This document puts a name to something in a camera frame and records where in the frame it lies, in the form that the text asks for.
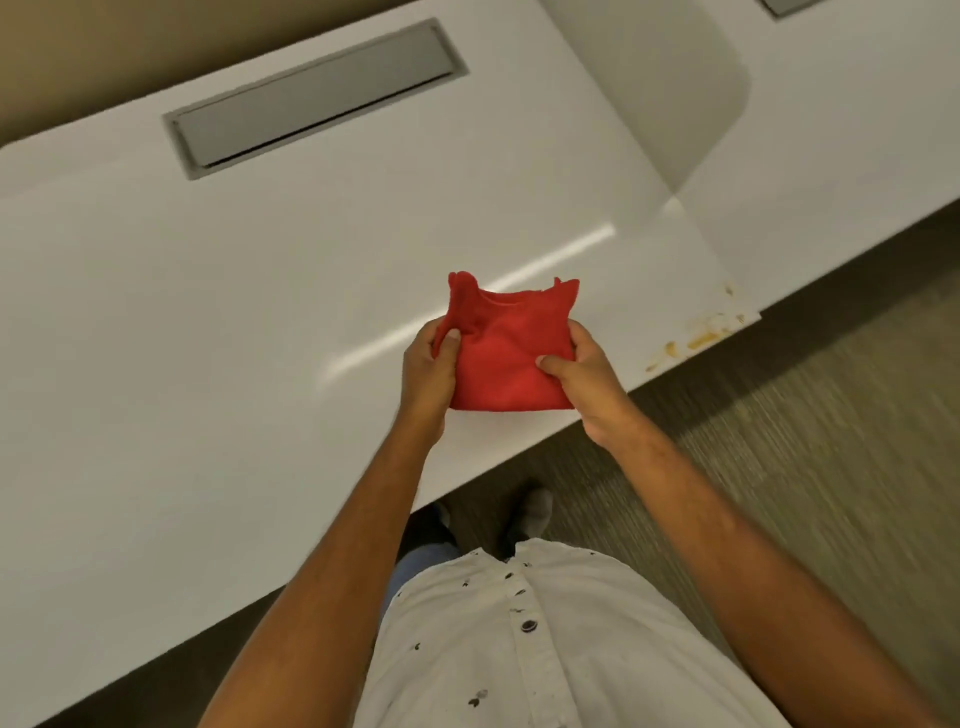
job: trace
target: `beige wall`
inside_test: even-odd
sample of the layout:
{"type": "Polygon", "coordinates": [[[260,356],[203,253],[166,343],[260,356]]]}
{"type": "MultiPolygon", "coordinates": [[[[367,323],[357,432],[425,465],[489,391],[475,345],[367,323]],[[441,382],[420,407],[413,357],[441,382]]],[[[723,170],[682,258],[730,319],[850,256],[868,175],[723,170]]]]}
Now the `beige wall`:
{"type": "Polygon", "coordinates": [[[0,145],[406,0],[35,0],[0,23],[0,145]]]}

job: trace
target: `floor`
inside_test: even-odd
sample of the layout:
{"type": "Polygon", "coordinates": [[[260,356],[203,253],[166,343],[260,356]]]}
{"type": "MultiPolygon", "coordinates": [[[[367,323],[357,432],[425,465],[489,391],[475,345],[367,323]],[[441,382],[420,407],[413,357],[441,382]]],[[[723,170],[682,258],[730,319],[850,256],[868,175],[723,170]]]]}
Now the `floor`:
{"type": "MultiPolygon", "coordinates": [[[[960,722],[960,202],[633,397],[960,722]]],[[[448,497],[464,547],[492,544],[530,478],[557,496],[547,538],[630,564],[726,648],[623,476],[579,425],[448,497]]],[[[271,598],[43,725],[195,725],[271,598]]]]}

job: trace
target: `white shirt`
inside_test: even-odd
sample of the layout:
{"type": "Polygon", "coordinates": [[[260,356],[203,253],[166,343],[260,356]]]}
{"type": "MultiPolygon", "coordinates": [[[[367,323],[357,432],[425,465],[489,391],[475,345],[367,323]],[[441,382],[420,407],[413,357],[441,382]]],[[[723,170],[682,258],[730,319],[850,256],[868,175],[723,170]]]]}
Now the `white shirt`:
{"type": "Polygon", "coordinates": [[[506,564],[477,549],[400,590],[354,726],[789,728],[646,579],[539,539],[506,564]]]}

